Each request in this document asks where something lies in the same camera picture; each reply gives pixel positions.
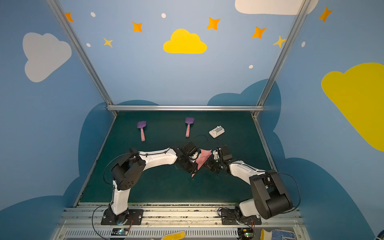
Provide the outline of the pink square paper sheet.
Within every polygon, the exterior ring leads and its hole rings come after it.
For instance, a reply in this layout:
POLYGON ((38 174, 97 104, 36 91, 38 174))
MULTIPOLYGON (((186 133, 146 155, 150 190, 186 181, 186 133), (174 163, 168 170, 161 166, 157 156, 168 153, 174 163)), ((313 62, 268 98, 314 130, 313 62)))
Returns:
POLYGON ((199 152, 200 152, 199 157, 195 161, 192 160, 193 164, 197 164, 196 170, 193 170, 192 177, 196 174, 196 172, 204 165, 204 163, 212 155, 212 150, 199 149, 199 152))

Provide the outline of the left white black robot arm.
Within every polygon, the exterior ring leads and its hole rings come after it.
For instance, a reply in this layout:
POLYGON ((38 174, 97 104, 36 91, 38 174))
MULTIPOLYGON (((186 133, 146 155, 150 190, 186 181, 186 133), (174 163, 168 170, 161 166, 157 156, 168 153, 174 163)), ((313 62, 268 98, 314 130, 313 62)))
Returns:
POLYGON ((138 183, 143 172, 163 165, 178 164, 186 172, 194 174, 198 168, 197 159, 201 156, 202 150, 192 142, 181 148, 170 147, 152 152, 130 149, 128 154, 120 156, 112 167, 113 197, 104 211, 101 225, 140 225, 144 211, 129 210, 128 202, 131 188, 138 183))

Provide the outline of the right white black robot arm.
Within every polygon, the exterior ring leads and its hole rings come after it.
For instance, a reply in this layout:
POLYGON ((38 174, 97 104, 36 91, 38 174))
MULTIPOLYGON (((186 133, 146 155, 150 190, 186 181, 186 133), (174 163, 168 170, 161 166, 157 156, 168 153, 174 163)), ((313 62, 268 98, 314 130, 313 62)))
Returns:
POLYGON ((253 198, 236 204, 235 216, 238 218, 260 216, 269 219, 294 208, 278 172, 260 170, 234 159, 227 146, 214 150, 204 167, 216 174, 225 171, 250 185, 253 198))

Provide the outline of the white small plastic device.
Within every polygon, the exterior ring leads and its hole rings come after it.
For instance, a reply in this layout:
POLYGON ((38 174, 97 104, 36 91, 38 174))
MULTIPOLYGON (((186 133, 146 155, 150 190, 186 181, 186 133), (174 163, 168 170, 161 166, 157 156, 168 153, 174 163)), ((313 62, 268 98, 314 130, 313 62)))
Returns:
POLYGON ((223 133, 225 133, 225 129, 222 126, 217 126, 216 128, 209 131, 210 136, 214 139, 222 135, 223 133))

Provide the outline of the right purple pink spatula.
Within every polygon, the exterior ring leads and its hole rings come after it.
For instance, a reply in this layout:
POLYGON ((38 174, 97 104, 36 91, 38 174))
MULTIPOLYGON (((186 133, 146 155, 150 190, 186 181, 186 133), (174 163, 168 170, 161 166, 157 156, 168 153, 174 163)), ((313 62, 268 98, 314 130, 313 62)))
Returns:
POLYGON ((185 123, 187 124, 186 138, 188 138, 190 136, 190 128, 191 128, 191 125, 194 123, 194 121, 195 121, 195 119, 191 118, 191 117, 188 117, 185 119, 185 123))

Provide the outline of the purple pink spatula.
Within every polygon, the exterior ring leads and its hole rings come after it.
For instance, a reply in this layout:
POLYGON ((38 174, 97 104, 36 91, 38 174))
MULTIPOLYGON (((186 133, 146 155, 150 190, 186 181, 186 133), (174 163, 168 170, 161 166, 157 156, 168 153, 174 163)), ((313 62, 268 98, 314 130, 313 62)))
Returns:
POLYGON ((185 123, 187 124, 186 138, 188 138, 190 136, 190 128, 191 128, 191 125, 194 123, 194 121, 195 121, 195 119, 191 118, 191 117, 188 117, 185 119, 185 123))
POLYGON ((144 128, 146 126, 147 126, 147 122, 146 121, 140 121, 140 122, 137 123, 137 128, 140 129, 141 141, 142 142, 146 141, 145 132, 144 132, 144 128))

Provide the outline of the left purple pink spatula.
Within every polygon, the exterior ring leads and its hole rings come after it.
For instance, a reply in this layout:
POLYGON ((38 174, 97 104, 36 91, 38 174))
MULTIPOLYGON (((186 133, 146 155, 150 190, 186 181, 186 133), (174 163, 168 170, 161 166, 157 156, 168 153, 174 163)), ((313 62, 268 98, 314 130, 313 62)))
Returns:
POLYGON ((145 132, 144 132, 144 128, 146 126, 147 126, 147 122, 146 121, 140 121, 140 122, 137 123, 137 128, 140 129, 141 141, 142 142, 146 141, 145 132))

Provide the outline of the green circuit board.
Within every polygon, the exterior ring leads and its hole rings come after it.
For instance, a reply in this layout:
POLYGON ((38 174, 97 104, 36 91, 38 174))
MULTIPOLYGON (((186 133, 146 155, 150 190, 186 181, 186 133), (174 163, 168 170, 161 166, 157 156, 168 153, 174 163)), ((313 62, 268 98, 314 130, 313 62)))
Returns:
POLYGON ((251 228, 238 228, 238 240, 252 240, 255 236, 251 228))
POLYGON ((113 228, 111 236, 127 236, 130 232, 128 228, 113 228))

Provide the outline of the yellow glove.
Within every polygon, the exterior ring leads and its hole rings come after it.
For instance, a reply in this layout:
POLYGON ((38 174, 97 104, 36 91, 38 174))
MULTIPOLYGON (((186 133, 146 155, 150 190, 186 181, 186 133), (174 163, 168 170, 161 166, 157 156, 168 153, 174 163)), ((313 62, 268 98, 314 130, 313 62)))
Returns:
POLYGON ((160 240, 181 240, 186 237, 185 231, 174 232, 164 235, 160 240))

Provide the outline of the blue white glove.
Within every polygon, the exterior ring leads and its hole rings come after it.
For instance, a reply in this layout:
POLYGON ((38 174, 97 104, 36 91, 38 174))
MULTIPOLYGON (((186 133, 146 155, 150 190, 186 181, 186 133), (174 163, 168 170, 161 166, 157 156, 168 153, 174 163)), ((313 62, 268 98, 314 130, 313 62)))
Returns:
POLYGON ((262 229, 260 240, 295 240, 296 235, 294 232, 286 230, 271 230, 266 231, 262 229))

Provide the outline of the left green circuit board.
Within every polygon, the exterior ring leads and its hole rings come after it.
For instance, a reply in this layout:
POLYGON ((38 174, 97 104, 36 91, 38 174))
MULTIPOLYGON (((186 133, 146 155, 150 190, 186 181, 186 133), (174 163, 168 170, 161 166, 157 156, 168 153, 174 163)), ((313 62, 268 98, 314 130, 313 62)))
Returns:
POLYGON ((127 236, 130 232, 128 228, 113 228, 111 236, 127 236))

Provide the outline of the aluminium front rail base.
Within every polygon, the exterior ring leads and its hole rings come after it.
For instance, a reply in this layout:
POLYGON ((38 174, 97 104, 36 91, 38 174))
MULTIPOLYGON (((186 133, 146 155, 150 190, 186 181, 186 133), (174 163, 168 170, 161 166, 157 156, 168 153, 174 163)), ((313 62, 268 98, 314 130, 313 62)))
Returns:
POLYGON ((237 240, 238 228, 251 228, 258 240, 262 229, 294 232, 297 240, 310 239, 299 211, 278 215, 261 225, 223 225, 219 208, 233 203, 136 203, 129 209, 144 210, 141 225, 101 225, 105 203, 82 203, 64 210, 52 235, 53 240, 149 240, 185 231, 186 240, 237 240), (128 228, 127 236, 111 236, 113 228, 128 228))

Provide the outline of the aluminium frame post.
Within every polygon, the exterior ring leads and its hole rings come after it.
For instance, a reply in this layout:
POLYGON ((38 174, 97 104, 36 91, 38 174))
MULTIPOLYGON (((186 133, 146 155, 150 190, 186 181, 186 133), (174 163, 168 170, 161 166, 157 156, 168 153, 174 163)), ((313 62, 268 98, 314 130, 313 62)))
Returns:
POLYGON ((52 12, 54 13, 56 19, 58 20, 60 26, 64 30, 66 36, 70 40, 75 51, 77 52, 79 58, 81 59, 83 65, 85 66, 87 72, 89 73, 91 79, 93 80, 105 103, 107 104, 107 106, 114 105, 112 98, 108 94, 107 89, 105 88, 101 78, 99 77, 96 69, 92 65, 91 60, 89 59, 78 36, 76 35, 73 27, 71 26, 71 22, 68 20, 60 2, 57 0, 47 0, 47 3, 52 12))
POLYGON ((270 94, 270 91, 272 90, 274 83, 277 80, 277 77, 278 77, 278 75, 279 75, 279 73, 280 73, 280 71, 284 65, 284 62, 287 59, 287 56, 289 55, 289 52, 292 48, 292 45, 293 45, 297 35, 299 34, 300 29, 301 29, 307 15, 308 15, 311 3, 312 3, 312 1, 310 1, 310 0, 303 1, 300 8, 299 8, 299 11, 298 11, 298 13, 297 13, 297 15, 293 21, 293 24, 290 28, 288 35, 287 35, 286 41, 284 42, 282 50, 279 53, 278 59, 274 65, 274 68, 271 72, 271 75, 268 78, 267 83, 265 84, 263 91, 260 95, 260 98, 257 102, 257 109, 252 112, 252 118, 254 120, 256 120, 256 118, 258 117, 259 112, 264 110, 264 104, 268 98, 268 95, 270 94))

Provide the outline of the horizontal aluminium frame bar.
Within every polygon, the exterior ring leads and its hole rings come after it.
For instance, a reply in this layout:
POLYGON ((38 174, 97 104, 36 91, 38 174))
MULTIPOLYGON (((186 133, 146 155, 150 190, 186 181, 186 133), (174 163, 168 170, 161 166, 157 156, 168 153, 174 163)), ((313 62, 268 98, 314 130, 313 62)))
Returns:
POLYGON ((144 106, 107 105, 109 111, 254 111, 262 112, 263 106, 144 106))

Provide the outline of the left aluminium frame post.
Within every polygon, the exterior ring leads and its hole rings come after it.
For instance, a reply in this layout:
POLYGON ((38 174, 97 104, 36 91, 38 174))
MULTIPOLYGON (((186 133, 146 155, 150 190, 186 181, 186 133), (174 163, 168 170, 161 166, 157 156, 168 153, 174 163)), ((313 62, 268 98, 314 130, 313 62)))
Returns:
POLYGON ((47 3, 52 12, 54 13, 56 19, 58 20, 60 26, 64 30, 66 36, 70 40, 75 51, 77 52, 79 58, 81 59, 83 65, 85 66, 87 72, 89 73, 91 79, 93 80, 105 103, 107 104, 107 106, 114 105, 112 98, 108 94, 107 89, 105 88, 101 78, 99 77, 96 69, 92 65, 91 60, 89 59, 78 36, 76 35, 73 27, 71 26, 71 22, 68 20, 60 2, 57 0, 47 0, 47 3))

